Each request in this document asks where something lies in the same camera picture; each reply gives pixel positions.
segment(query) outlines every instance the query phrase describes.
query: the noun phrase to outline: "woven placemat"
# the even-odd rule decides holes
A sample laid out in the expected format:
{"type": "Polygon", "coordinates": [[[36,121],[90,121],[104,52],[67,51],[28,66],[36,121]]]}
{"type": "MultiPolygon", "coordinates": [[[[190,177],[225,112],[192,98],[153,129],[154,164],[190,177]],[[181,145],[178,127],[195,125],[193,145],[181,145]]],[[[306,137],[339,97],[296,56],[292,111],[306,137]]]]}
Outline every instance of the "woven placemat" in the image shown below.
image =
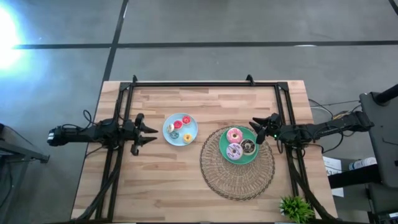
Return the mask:
{"type": "Polygon", "coordinates": [[[252,162],[246,165],[228,162],[220,153],[219,141],[229,128],[232,126],[215,131],[204,143],[200,153],[201,173],[207,185],[220,196],[249,200],[263,193],[271,183],[275,174],[274,157],[271,147],[264,141],[252,162]]]}

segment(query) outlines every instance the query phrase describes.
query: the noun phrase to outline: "wooden table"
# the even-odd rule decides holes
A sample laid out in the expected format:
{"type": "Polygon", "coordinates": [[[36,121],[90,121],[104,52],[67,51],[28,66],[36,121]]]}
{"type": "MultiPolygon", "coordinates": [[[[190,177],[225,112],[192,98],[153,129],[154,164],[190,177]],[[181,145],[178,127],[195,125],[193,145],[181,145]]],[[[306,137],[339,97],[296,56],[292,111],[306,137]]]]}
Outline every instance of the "wooden table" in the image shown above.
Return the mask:
{"type": "MultiPolygon", "coordinates": [[[[296,122],[312,123],[304,82],[288,83],[296,122]]],[[[119,84],[104,83],[96,121],[112,118],[119,84]]],[[[273,88],[135,87],[131,119],[138,113],[145,114],[148,127],[159,130],[159,133],[145,135],[158,139],[142,147],[139,156],[130,153],[132,142],[127,142],[114,222],[286,221],[278,206],[281,196],[292,194],[292,187],[286,155],[278,153],[273,139],[267,138],[267,141],[275,158],[275,175],[268,189],[255,199],[236,202],[220,197],[207,186],[199,166],[201,147],[212,132],[229,125],[249,126],[253,116],[265,118],[278,113],[273,88]],[[174,113],[188,113],[198,122],[198,136],[188,146],[172,146],[162,136],[165,119],[174,113]]],[[[90,144],[88,152],[99,146],[90,144]]],[[[98,193],[105,157],[106,150],[99,150],[85,160],[72,218],[79,216],[98,193]]],[[[312,192],[326,210],[337,217],[320,149],[308,148],[304,161],[312,192]]],[[[106,197],[104,215],[108,211],[108,200],[106,197]]]]}

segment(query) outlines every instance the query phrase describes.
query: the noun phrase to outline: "gray floor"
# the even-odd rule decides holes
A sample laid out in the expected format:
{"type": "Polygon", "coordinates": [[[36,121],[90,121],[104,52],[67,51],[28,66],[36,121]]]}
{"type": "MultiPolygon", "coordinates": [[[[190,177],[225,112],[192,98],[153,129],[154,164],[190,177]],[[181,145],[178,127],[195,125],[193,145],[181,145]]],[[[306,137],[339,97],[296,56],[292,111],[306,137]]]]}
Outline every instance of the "gray floor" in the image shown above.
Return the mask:
{"type": "MultiPolygon", "coordinates": [[[[15,23],[18,44],[84,44],[111,43],[121,3],[6,0],[0,7],[15,23]]],[[[388,0],[130,0],[120,38],[120,42],[252,40],[398,40],[398,17],[388,0]]],[[[95,112],[109,50],[6,52],[1,58],[7,61],[12,56],[15,61],[0,67],[0,123],[51,155],[48,164],[30,165],[10,223],[68,220],[86,145],[49,147],[45,141],[56,125],[85,125],[83,109],[95,112]]],[[[308,97],[332,103],[357,100],[360,93],[397,83],[397,58],[396,45],[119,49],[110,80],[130,80],[133,74],[140,80],[242,80],[250,73],[256,80],[305,80],[308,97]]],[[[328,119],[321,110],[313,110],[313,115],[316,123],[328,119]]],[[[330,136],[321,143],[333,147],[338,138],[330,136]]],[[[372,154],[368,135],[356,133],[325,155],[359,159],[372,154]]],[[[337,206],[340,217],[366,221],[337,206]]]]}

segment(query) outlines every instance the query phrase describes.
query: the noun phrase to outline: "potted plant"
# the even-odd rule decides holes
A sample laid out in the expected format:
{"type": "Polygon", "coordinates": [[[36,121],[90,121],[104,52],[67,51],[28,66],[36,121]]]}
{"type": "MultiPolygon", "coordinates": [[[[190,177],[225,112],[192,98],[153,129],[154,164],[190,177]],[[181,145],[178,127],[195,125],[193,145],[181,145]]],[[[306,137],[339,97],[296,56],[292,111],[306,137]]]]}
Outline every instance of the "potted plant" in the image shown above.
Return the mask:
{"type": "Polygon", "coordinates": [[[307,223],[308,219],[315,216],[310,204],[304,202],[303,198],[298,196],[282,197],[279,208],[282,215],[296,223],[307,223]]]}

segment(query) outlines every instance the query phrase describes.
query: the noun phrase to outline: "chocolate donut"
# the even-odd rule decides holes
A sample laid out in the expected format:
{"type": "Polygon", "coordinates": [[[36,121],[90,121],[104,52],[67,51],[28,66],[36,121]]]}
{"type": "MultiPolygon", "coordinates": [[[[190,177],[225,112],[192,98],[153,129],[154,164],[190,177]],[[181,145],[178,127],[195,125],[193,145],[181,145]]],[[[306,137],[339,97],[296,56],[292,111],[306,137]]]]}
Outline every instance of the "chocolate donut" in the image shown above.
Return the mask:
{"type": "Polygon", "coordinates": [[[256,151],[256,144],[253,140],[243,139],[241,142],[241,146],[243,148],[243,154],[250,156],[256,151]]]}

